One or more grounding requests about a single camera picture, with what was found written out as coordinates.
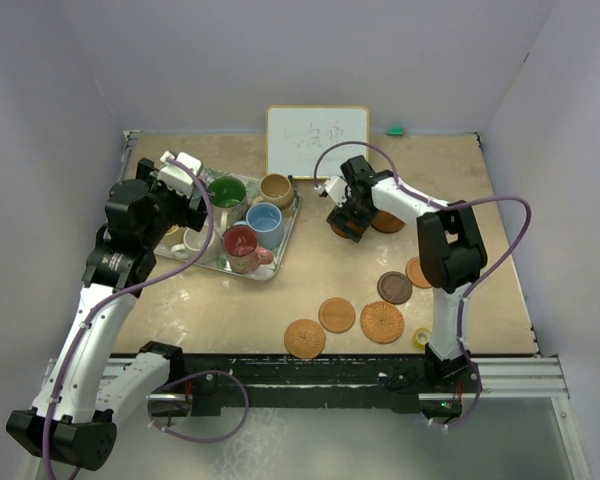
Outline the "red pink mug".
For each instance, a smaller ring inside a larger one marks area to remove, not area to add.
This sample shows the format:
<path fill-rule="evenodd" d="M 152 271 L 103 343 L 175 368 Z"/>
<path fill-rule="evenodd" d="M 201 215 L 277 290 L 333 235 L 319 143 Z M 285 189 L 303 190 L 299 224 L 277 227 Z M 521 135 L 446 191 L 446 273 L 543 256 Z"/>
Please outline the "red pink mug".
<path fill-rule="evenodd" d="M 222 237 L 222 246 L 231 270 L 250 274 L 262 265 L 272 264 L 273 253 L 259 244 L 256 232 L 247 225 L 233 225 Z"/>

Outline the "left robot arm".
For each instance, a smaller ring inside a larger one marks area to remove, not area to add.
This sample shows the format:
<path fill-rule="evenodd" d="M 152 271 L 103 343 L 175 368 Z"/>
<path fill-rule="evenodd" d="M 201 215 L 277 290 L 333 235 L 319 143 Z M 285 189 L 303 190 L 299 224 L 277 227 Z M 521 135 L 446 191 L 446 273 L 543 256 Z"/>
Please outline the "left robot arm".
<path fill-rule="evenodd" d="M 158 387 L 174 392 L 186 378 L 181 348 L 150 342 L 130 366 L 102 382 L 116 338 L 142 290 L 153 281 L 154 251 L 174 227 L 200 230 L 212 208 L 201 179 L 203 164 L 169 152 L 161 168 L 146 158 L 136 175 L 109 190 L 106 222 L 86 260 L 73 324 L 40 393 L 27 410 L 15 410 L 7 432 L 52 465 L 96 471 L 111 454 L 123 422 Z"/>

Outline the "orange wooden coaster front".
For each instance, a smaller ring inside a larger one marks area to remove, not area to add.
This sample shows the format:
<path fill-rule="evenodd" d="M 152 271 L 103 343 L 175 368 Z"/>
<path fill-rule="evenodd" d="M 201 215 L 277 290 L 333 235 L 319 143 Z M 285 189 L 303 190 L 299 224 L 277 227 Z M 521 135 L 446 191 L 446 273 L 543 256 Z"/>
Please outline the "orange wooden coaster front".
<path fill-rule="evenodd" d="M 321 304 L 318 318 L 326 330 L 332 333 L 344 333 L 354 325 L 356 312 L 346 299 L 331 297 Z"/>

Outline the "yellow mug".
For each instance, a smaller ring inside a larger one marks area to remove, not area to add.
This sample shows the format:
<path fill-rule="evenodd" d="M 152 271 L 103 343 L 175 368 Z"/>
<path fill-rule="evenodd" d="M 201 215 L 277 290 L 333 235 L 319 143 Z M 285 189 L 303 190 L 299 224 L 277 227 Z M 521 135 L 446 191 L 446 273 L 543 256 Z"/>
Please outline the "yellow mug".
<path fill-rule="evenodd" d="M 163 236 L 160 244 L 168 249 L 183 242 L 185 228 L 180 226 L 171 227 Z"/>

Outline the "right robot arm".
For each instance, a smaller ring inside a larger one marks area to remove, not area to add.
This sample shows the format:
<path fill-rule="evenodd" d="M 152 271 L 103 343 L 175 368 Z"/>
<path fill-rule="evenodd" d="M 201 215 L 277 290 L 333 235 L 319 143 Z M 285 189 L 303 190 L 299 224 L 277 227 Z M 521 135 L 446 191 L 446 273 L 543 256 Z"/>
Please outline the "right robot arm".
<path fill-rule="evenodd" d="M 487 263 L 473 210 L 415 190 L 389 170 L 376 172 L 363 156 L 340 170 L 315 182 L 318 194 L 334 203 L 330 225 L 354 242 L 381 212 L 415 226 L 420 268 L 434 298 L 424 377 L 432 389 L 447 391 L 471 369 L 463 338 L 467 294 Z"/>

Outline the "orange wooden coaster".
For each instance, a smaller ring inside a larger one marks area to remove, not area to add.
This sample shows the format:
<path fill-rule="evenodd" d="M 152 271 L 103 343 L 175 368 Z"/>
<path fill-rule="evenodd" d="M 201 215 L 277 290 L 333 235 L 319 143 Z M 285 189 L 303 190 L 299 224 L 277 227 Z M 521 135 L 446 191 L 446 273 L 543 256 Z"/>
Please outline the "orange wooden coaster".
<path fill-rule="evenodd" d="M 354 325 L 356 312 L 346 299 L 331 297 L 321 304 L 318 318 L 326 330 L 332 333 L 344 333 Z"/>
<path fill-rule="evenodd" d="M 418 256 L 411 258 L 407 262 L 405 274 L 411 283 L 417 288 L 429 289 L 432 287 L 422 271 L 420 258 Z"/>

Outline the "woven rattan coaster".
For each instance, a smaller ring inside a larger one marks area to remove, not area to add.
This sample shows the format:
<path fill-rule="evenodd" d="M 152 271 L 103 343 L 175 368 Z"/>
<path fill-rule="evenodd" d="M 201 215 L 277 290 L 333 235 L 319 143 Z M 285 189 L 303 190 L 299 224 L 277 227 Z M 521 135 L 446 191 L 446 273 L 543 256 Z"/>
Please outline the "woven rattan coaster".
<path fill-rule="evenodd" d="M 323 352 L 326 334 L 319 323 L 310 319 L 298 319 L 286 328 L 284 345 L 296 358 L 313 359 Z"/>
<path fill-rule="evenodd" d="M 367 304 L 360 314 L 360 327 L 374 343 L 390 344 L 404 332 L 404 316 L 393 304 L 376 301 Z"/>

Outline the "dark walnut coaster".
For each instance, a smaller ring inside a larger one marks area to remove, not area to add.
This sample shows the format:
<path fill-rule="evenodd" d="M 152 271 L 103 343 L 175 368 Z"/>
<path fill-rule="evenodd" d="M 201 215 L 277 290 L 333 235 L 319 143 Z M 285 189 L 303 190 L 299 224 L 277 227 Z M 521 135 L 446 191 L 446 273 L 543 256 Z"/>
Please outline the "dark walnut coaster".
<path fill-rule="evenodd" d="M 413 285 L 408 277 L 397 271 L 382 274 L 376 284 L 380 297 L 391 304 L 401 305 L 412 296 Z"/>
<path fill-rule="evenodd" d="M 402 230 L 405 223 L 388 212 L 380 211 L 373 220 L 371 226 L 381 233 L 393 234 Z"/>

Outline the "brown ringed coaster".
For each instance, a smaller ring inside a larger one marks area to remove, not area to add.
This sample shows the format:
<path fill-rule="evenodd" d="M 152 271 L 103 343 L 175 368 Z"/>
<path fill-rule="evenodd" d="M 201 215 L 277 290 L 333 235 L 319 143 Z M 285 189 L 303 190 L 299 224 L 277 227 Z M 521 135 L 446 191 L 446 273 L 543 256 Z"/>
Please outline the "brown ringed coaster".
<path fill-rule="evenodd" d="M 334 233 L 335 233 L 337 236 L 339 236 L 339 237 L 341 237 L 341 238 L 344 238 L 344 239 L 350 239 L 350 238 L 351 238 L 351 235 L 350 235 L 350 233 L 349 233 L 349 232 L 348 232 L 346 229 L 340 228 L 340 227 L 338 227 L 338 226 L 336 226 L 336 225 L 333 225 L 333 224 L 330 224 L 330 228 L 331 228 L 331 230 L 332 230 L 332 231 L 333 231 L 333 232 L 334 232 Z"/>

